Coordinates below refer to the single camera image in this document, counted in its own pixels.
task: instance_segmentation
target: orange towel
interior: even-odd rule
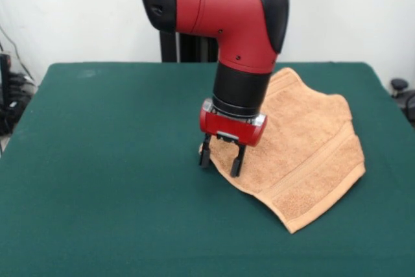
[[[293,234],[330,209],[364,174],[364,155],[345,98],[308,88],[292,69],[271,78],[261,111],[268,125],[258,146],[247,147],[239,178],[230,176],[236,145],[212,138],[211,160]]]

